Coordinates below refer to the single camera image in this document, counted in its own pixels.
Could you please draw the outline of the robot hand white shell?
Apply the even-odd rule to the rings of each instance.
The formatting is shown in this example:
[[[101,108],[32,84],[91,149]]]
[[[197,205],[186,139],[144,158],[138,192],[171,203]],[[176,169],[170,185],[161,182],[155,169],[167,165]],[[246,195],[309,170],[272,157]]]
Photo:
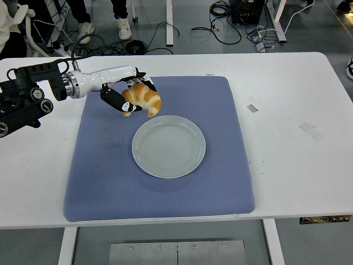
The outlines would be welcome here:
[[[72,72],[74,76],[72,98],[83,98],[90,91],[99,91],[101,99],[121,112],[141,111],[142,107],[129,102],[110,86],[117,82],[126,82],[129,86],[142,83],[149,90],[156,91],[152,80],[146,73],[134,66],[119,66],[92,73]]]

